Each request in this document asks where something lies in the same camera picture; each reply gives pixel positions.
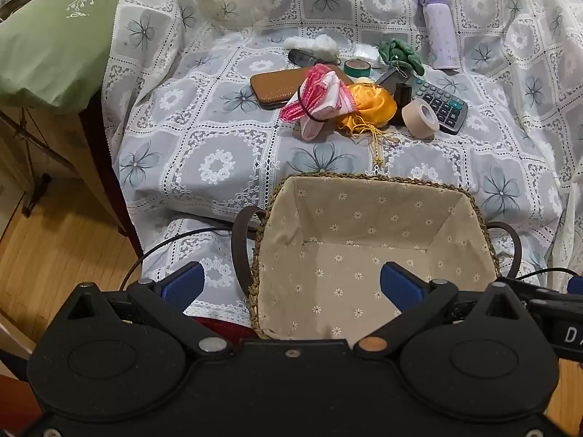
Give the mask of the orange satin drawstring pouch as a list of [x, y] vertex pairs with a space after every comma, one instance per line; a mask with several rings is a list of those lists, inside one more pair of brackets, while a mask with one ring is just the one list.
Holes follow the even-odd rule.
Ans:
[[347, 87], [355, 111], [336, 118], [337, 128], [353, 138], [369, 135], [372, 160], [383, 164], [383, 143], [397, 143], [390, 121], [397, 113], [397, 104], [389, 91], [375, 83], [355, 83]]

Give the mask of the green embroidered pillow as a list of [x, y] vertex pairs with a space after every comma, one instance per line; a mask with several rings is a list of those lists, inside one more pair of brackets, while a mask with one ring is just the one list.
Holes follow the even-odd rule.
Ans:
[[77, 114], [101, 88], [118, 0], [32, 0], [1, 24], [1, 103]]

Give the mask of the grey desk calculator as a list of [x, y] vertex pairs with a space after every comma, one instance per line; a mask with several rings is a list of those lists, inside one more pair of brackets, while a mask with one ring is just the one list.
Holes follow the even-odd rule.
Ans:
[[376, 83], [393, 95], [394, 100], [421, 98], [428, 103], [440, 122], [440, 129], [451, 135], [458, 134], [465, 123], [468, 104], [465, 100], [468, 87], [450, 76], [441, 76], [435, 82], [416, 76], [405, 77], [396, 69], [389, 69], [376, 78]]

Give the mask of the beige tape roll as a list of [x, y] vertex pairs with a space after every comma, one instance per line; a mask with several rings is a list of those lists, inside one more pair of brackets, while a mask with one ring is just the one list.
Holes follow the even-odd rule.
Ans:
[[403, 122], [409, 132], [418, 139], [427, 139], [440, 130], [440, 122], [430, 105], [422, 98], [415, 98], [401, 110]]

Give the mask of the white and grey lace cloth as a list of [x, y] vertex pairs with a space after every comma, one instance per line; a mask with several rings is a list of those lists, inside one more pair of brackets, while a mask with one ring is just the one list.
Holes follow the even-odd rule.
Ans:
[[102, 106], [146, 280], [248, 324], [228, 236], [290, 175], [467, 189], [553, 289], [582, 268], [582, 0], [120, 0]]

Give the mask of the green tape roll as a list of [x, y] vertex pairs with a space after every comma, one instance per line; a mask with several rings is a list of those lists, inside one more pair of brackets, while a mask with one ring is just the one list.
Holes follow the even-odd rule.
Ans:
[[343, 71], [352, 78], [369, 77], [372, 67], [369, 62], [360, 59], [348, 59], [344, 62]]

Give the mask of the dark cylindrical tube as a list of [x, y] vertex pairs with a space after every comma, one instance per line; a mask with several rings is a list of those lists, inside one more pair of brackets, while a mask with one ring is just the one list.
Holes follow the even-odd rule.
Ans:
[[313, 54], [303, 50], [297, 50], [296, 48], [290, 50], [287, 57], [291, 64], [301, 68], [312, 67], [320, 62], [320, 60]]

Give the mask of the purple thermos bottle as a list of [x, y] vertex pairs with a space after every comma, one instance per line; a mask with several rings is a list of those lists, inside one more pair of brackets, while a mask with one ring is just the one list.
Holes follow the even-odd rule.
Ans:
[[429, 35], [430, 61], [436, 70], [458, 70], [461, 58], [447, 0], [419, 0]]

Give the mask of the clear packet of white pads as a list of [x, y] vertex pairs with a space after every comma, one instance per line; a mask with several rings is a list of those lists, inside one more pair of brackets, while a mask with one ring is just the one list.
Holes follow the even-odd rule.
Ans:
[[376, 46], [366, 43], [356, 43], [354, 46], [354, 58], [365, 61], [371, 67], [381, 67], [384, 62]]

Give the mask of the brown leather wallet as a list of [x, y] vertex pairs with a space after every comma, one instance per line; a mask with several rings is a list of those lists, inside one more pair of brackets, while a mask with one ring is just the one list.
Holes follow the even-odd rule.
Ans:
[[266, 109], [283, 107], [297, 94], [297, 91], [300, 91], [303, 103], [312, 104], [315, 97], [323, 95], [326, 89], [320, 83], [320, 88], [307, 89], [305, 92], [304, 82], [311, 73], [314, 73], [316, 79], [319, 80], [328, 72], [335, 73], [336, 78], [341, 81], [341, 87], [338, 89], [341, 103], [347, 106], [350, 111], [355, 111], [356, 102], [348, 90], [354, 81], [340, 68], [332, 64], [318, 63], [312, 67], [255, 74], [250, 78], [250, 85], [259, 104]]

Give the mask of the white plush keychain toy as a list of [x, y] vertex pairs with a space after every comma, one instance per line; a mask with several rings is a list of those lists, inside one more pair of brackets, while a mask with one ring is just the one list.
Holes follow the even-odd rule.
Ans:
[[327, 62], [335, 62], [339, 55], [339, 46], [330, 36], [325, 34], [315, 38], [303, 36], [290, 36], [283, 41], [283, 47], [287, 50], [299, 50], [309, 53], [311, 56]]

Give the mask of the pink and white striped cloth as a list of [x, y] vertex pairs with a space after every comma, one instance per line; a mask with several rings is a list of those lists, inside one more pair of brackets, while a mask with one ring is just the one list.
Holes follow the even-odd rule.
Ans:
[[326, 92], [323, 95], [317, 95], [312, 104], [303, 103], [301, 93], [297, 91], [297, 94], [279, 112], [281, 121], [300, 124], [300, 137], [304, 141], [314, 140], [327, 121], [333, 121], [340, 115], [352, 112], [341, 103], [338, 96], [341, 81], [336, 78], [336, 74], [333, 72], [326, 73], [319, 80], [316, 79], [314, 73], [309, 74], [304, 82], [305, 92], [307, 89], [320, 88], [320, 83], [323, 84]]

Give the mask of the black stamp block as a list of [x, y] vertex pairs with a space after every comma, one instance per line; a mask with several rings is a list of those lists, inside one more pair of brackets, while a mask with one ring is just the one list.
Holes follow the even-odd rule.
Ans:
[[396, 104], [396, 113], [392, 119], [392, 124], [395, 126], [404, 126], [402, 110], [412, 100], [412, 88], [406, 83], [397, 83], [393, 94], [393, 100]]

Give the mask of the woven basket with floral lining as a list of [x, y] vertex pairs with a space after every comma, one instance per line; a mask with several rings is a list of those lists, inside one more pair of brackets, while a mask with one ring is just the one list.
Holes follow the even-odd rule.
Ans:
[[407, 297], [382, 289], [389, 263], [423, 284], [482, 291], [500, 273], [473, 197], [453, 185], [345, 174], [290, 176], [232, 227], [234, 270], [263, 338], [356, 342]]

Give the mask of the green plush keychain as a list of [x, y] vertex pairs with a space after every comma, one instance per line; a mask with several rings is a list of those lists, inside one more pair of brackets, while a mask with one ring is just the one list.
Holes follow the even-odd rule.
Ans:
[[419, 55], [404, 40], [391, 39], [379, 43], [379, 56], [383, 62], [403, 75], [422, 77], [425, 67]]

